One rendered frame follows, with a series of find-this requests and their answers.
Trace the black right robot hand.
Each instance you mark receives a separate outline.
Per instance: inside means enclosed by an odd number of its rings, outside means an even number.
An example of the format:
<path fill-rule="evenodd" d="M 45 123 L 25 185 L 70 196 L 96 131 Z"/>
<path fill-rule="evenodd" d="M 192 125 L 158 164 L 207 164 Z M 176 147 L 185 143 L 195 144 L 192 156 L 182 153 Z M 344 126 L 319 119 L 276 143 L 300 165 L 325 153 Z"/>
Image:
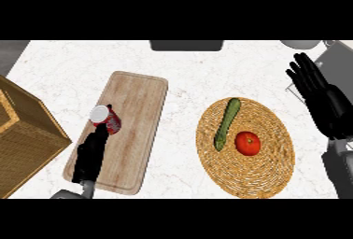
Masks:
<path fill-rule="evenodd" d="M 330 84 L 319 67 L 305 53 L 285 70 L 302 94 L 307 110 L 321 133 L 331 139 L 353 137 L 353 104 L 340 88 Z"/>

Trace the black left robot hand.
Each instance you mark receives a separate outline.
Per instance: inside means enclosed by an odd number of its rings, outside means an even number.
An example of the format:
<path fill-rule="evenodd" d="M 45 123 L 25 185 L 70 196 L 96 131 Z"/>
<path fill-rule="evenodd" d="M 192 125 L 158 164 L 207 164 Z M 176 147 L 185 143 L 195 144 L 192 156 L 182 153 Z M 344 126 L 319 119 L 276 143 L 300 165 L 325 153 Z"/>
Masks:
<path fill-rule="evenodd" d="M 84 143 L 77 147 L 73 183 L 96 181 L 101 172 L 108 137 L 110 133 L 107 124 L 102 123 L 96 126 L 95 132 L 89 134 Z"/>

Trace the brown wicker tiered shelf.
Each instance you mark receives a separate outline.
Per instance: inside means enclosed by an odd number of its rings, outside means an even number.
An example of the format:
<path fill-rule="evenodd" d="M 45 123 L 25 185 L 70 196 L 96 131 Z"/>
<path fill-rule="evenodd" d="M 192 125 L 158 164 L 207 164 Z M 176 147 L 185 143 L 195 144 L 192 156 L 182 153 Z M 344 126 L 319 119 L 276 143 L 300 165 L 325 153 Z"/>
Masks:
<path fill-rule="evenodd" d="M 9 198 L 73 140 L 42 100 L 0 76 L 0 198 Z"/>

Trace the red tomato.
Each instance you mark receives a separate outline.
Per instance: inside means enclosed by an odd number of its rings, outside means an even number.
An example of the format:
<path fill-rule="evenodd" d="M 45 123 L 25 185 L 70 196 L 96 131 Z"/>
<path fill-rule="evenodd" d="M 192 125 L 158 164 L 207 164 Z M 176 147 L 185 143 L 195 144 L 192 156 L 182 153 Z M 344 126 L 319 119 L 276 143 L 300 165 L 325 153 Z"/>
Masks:
<path fill-rule="evenodd" d="M 244 156 L 260 153 L 260 138 L 251 132 L 240 132 L 235 139 L 237 150 Z"/>

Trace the round woven straw placemat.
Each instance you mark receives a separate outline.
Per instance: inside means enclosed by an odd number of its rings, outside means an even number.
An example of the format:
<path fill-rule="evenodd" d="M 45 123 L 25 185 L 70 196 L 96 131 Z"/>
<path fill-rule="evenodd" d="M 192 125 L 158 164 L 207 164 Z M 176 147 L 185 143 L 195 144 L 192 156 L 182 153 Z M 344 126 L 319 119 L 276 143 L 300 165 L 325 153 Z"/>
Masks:
<path fill-rule="evenodd" d="M 220 188 L 240 198 L 271 198 L 287 186 L 296 165 L 290 133 L 271 109 L 257 101 L 240 98 L 240 112 L 226 134 L 222 151 L 214 137 L 231 97 L 206 109 L 197 129 L 198 157 L 206 172 Z M 260 139 L 260 152 L 244 156 L 237 149 L 237 135 L 253 133 Z"/>

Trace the red can with white lid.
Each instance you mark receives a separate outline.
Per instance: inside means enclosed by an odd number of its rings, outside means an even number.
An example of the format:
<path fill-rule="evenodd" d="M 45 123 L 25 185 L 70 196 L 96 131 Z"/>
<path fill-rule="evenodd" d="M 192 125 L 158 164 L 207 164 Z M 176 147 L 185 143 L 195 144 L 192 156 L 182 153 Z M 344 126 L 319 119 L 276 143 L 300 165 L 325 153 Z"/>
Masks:
<path fill-rule="evenodd" d="M 107 125 L 108 133 L 115 134 L 121 129 L 121 119 L 110 105 L 98 105 L 90 113 L 90 122 L 93 126 Z"/>

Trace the grey round bowl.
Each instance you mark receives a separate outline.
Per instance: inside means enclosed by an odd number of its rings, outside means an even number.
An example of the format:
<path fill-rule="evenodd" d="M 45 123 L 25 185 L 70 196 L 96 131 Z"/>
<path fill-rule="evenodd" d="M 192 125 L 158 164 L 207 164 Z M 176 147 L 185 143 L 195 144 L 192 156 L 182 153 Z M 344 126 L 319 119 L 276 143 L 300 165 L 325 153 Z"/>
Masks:
<path fill-rule="evenodd" d="M 282 40 L 281 43 L 291 49 L 313 49 L 321 40 Z"/>

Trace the wooden cutting board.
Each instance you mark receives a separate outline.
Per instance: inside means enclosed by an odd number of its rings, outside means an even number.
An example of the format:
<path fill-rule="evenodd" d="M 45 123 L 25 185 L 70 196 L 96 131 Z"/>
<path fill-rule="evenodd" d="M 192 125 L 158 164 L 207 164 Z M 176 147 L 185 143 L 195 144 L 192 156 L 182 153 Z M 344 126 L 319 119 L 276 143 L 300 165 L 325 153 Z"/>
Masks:
<path fill-rule="evenodd" d="M 155 141 L 169 81 L 161 77 L 115 71 L 98 105 L 113 105 L 121 129 L 111 135 L 95 187 L 135 195 L 139 192 Z"/>

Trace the green cucumber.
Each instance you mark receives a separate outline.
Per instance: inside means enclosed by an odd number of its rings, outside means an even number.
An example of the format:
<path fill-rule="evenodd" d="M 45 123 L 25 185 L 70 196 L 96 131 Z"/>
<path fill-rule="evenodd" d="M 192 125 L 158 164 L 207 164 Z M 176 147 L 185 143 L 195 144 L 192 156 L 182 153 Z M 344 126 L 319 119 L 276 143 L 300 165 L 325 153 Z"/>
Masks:
<path fill-rule="evenodd" d="M 214 137 L 214 147 L 216 147 L 217 151 L 222 151 L 222 149 L 225 147 L 229 127 L 232 125 L 235 116 L 240 112 L 240 108 L 241 108 L 241 101 L 238 98 L 232 98 L 229 100 L 228 106 L 225 108 L 223 118 L 222 118 L 222 122 L 219 125 L 216 137 Z"/>

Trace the dark grey rectangular appliance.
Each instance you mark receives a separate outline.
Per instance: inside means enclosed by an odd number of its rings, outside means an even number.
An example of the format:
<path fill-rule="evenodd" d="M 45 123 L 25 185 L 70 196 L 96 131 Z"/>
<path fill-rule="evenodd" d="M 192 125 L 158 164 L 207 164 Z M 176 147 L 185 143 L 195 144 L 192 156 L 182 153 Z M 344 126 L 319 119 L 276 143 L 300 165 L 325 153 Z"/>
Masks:
<path fill-rule="evenodd" d="M 220 51 L 222 40 L 152 40 L 154 51 Z"/>

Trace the dark grey panel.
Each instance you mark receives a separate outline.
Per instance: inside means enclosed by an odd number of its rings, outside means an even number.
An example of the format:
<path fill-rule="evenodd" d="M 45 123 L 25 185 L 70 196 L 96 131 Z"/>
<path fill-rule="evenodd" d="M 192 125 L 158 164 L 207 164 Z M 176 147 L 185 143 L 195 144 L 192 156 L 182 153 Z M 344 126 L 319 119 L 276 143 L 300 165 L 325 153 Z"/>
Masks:
<path fill-rule="evenodd" d="M 30 40 L 0 40 L 0 75 L 6 76 L 30 44 Z"/>

